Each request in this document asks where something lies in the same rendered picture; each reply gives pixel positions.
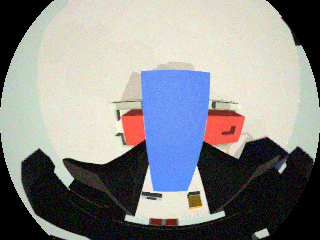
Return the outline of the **blue curved rectangular block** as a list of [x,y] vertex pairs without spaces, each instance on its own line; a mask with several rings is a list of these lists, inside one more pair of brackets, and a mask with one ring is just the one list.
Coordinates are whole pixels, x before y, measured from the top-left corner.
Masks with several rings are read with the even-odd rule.
[[211,73],[141,71],[143,119],[153,191],[188,191],[203,147]]

